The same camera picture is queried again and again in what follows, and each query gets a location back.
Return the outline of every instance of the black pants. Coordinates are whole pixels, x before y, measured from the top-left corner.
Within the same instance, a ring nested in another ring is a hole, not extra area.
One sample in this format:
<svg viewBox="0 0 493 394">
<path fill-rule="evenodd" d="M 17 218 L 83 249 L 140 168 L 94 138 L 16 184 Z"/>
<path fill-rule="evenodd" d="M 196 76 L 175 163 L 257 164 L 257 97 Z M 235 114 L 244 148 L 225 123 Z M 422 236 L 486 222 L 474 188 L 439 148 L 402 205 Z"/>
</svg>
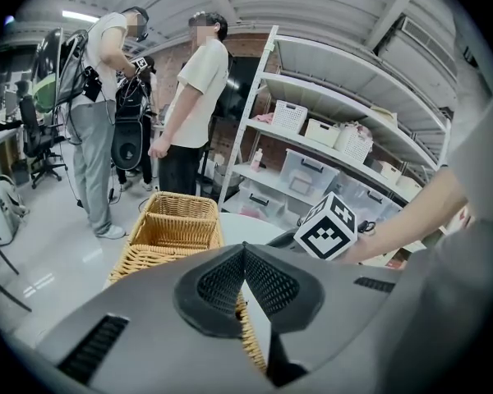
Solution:
<svg viewBox="0 0 493 394">
<path fill-rule="evenodd" d="M 141 162 L 139 163 L 142 168 L 142 179 L 146 184 L 151 183 L 151 161 L 148 155 L 148 150 L 150 150 L 150 139 L 151 139 L 151 120 L 150 117 L 144 115 L 142 117 L 142 152 L 141 152 Z M 126 171 L 117 168 L 118 181 L 121 184 L 126 182 Z"/>
<path fill-rule="evenodd" d="M 196 195 L 196 177 L 203 148 L 170 146 L 159 159 L 159 189 L 171 193 Z"/>
</svg>

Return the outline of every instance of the black office chair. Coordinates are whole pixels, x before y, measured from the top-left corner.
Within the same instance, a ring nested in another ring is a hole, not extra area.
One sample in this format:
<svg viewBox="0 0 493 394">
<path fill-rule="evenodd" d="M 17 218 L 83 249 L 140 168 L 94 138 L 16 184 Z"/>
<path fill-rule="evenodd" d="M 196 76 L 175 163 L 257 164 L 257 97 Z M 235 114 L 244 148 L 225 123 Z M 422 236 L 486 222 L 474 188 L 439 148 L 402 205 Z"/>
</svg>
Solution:
<svg viewBox="0 0 493 394">
<path fill-rule="evenodd" d="M 31 173 L 31 186 L 36 188 L 37 182 L 46 175 L 53 175 L 57 181 L 61 181 L 62 177 L 58 175 L 54 169 L 64 167 L 67 171 L 65 163 L 51 163 L 49 158 L 55 157 L 55 153 L 51 148 L 55 145 L 55 134 L 53 129 L 58 127 L 58 124 L 47 126 L 51 132 L 43 133 L 42 127 L 39 126 L 36 117 L 35 105 L 30 95 L 25 96 L 19 103 L 22 122 L 24 123 L 24 153 L 30 158 L 35 158 L 31 165 L 41 162 L 40 167 Z"/>
</svg>

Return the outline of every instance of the ceiling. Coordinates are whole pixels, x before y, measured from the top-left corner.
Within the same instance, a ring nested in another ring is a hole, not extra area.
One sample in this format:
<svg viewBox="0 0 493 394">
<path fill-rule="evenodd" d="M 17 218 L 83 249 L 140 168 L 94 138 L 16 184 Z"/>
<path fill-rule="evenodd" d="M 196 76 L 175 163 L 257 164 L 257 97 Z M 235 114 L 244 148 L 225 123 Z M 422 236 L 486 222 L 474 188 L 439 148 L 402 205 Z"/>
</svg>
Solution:
<svg viewBox="0 0 493 394">
<path fill-rule="evenodd" d="M 196 11 L 219 11 L 229 33 L 268 32 L 314 39 L 341 48 L 370 52 L 402 14 L 425 27 L 451 53 L 454 26 L 441 0 L 26 0 L 7 25 L 0 49 L 37 44 L 51 30 L 67 33 L 89 24 L 62 17 L 62 10 L 102 16 L 131 6 L 150 15 L 150 37 L 143 43 L 127 40 L 125 51 L 145 55 L 184 42 L 187 20 Z"/>
</svg>

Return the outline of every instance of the white sneaker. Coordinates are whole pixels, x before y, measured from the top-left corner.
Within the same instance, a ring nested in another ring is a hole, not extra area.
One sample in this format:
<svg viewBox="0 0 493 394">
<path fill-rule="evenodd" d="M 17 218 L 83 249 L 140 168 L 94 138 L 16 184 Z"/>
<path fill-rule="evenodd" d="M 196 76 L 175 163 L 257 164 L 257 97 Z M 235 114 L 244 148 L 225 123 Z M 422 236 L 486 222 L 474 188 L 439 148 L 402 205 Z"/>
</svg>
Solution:
<svg viewBox="0 0 493 394">
<path fill-rule="evenodd" d="M 144 188 L 146 191 L 152 191 L 153 187 L 151 186 L 151 183 L 146 184 L 144 179 L 141 179 L 141 185 L 142 188 Z"/>
<path fill-rule="evenodd" d="M 126 231 L 121 227 L 116 227 L 112 225 L 109 229 L 102 234 L 97 235 L 97 238 L 107 238 L 109 240 L 119 240 L 126 235 Z"/>
<path fill-rule="evenodd" d="M 123 193 L 124 191 L 126 191 L 128 188 L 130 188 L 131 186 L 133 186 L 133 182 L 131 181 L 126 181 L 124 184 L 121 184 L 121 192 Z"/>
</svg>

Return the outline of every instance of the hand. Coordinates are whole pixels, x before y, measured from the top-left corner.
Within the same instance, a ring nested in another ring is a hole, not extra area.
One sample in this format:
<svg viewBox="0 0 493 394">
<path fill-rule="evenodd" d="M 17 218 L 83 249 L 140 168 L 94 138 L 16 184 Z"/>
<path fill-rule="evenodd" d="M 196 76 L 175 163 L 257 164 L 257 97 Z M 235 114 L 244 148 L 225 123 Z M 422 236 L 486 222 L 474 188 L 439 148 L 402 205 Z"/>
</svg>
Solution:
<svg viewBox="0 0 493 394">
<path fill-rule="evenodd" d="M 124 69 L 124 76 L 128 79 L 131 79 L 133 76 L 137 74 L 137 67 L 133 63 L 129 63 L 129 67 Z"/>
<path fill-rule="evenodd" d="M 148 155 L 151 158 L 164 158 L 168 154 L 168 149 L 172 141 L 163 133 L 158 139 L 151 144 Z"/>
<path fill-rule="evenodd" d="M 370 237 L 365 234 L 358 234 L 358 241 L 348 250 L 342 253 L 336 260 L 340 263 L 356 264 L 369 259 Z"/>
</svg>

